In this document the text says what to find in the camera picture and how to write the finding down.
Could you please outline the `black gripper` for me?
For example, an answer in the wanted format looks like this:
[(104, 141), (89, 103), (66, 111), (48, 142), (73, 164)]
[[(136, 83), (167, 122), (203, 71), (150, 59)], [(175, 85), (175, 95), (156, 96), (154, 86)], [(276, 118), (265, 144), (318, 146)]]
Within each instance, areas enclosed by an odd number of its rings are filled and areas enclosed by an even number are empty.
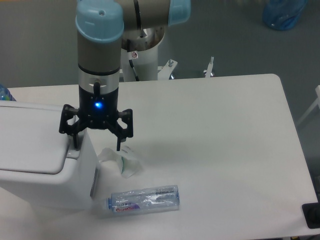
[[(79, 87), (79, 108), (69, 104), (62, 107), (59, 133), (72, 137), (75, 149), (80, 148), (79, 133), (87, 127), (91, 129), (107, 129), (117, 138), (116, 150), (119, 152), (121, 144), (127, 138), (134, 136), (133, 110), (118, 111), (119, 89), (95, 96)], [(78, 117), (73, 124), (69, 120)]]

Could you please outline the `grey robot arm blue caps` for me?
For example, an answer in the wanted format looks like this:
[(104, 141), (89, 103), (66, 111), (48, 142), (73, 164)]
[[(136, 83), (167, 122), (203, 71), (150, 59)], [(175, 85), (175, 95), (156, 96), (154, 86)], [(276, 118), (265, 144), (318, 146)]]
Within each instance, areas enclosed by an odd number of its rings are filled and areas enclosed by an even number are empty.
[(172, 26), (191, 15), (189, 0), (80, 0), (76, 6), (79, 107), (65, 104), (59, 132), (80, 147), (83, 130), (109, 130), (123, 143), (134, 135), (133, 111), (118, 111), (123, 33)]

